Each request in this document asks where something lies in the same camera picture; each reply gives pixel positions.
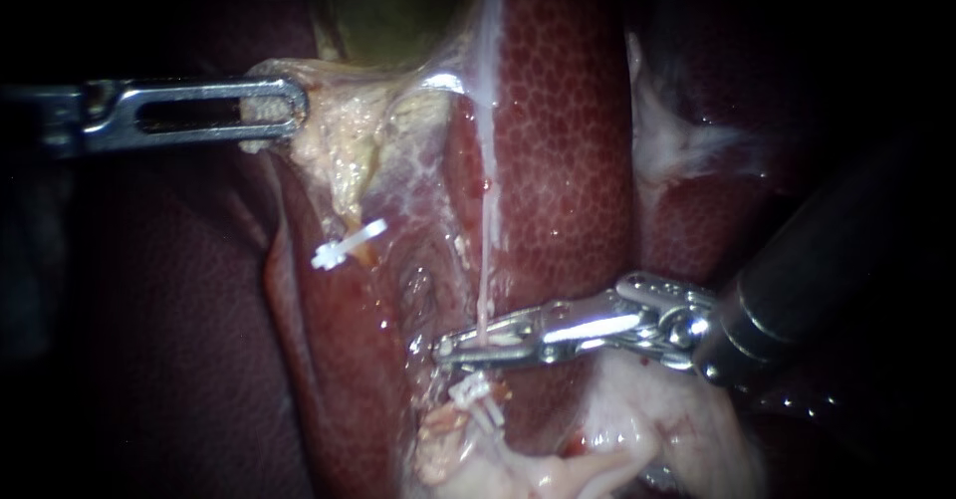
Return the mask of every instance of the white surgical clip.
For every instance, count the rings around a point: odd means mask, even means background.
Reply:
[[[362,230],[339,241],[333,239],[316,249],[316,256],[312,258],[312,267],[329,271],[346,261],[346,254],[362,243],[381,234],[388,228],[384,219],[376,219],[367,224]]]

